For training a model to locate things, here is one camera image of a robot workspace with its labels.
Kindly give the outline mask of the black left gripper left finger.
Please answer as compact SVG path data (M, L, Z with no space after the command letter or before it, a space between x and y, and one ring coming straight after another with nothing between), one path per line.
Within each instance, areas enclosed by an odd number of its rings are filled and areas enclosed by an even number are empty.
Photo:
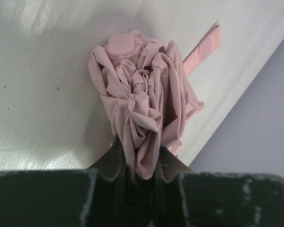
M121 141L87 169L0 171L0 227L128 227Z

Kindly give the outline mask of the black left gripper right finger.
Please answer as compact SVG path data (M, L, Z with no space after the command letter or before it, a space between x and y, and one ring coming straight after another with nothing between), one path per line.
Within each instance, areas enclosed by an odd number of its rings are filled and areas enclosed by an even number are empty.
M197 173L161 148L154 172L155 227L284 227L284 179Z

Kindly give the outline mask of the pink umbrella with black lining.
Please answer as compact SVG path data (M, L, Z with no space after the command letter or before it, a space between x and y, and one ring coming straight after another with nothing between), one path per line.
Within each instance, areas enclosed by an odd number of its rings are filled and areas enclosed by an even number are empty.
M153 176L161 147L173 155L183 150L185 126L204 107L187 77L220 45L217 25L185 59L175 41L164 44L136 30L92 50L89 74L132 178Z

